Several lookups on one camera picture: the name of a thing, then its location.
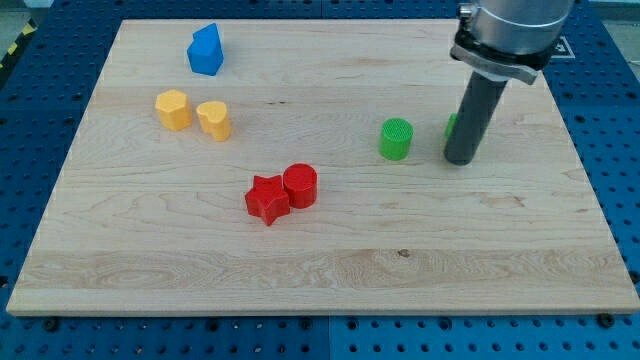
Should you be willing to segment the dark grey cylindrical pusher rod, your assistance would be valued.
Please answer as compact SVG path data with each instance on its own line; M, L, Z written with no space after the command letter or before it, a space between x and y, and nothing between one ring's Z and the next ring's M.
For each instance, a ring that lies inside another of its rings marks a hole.
M472 162L506 84L472 73L444 147L448 162L458 166Z

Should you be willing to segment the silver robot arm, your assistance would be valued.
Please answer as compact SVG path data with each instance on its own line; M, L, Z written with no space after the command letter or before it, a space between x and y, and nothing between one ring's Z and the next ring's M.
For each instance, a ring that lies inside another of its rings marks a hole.
M445 159L473 160L503 91L512 79L531 85L549 62L573 0L470 0L458 4L452 59L472 68Z

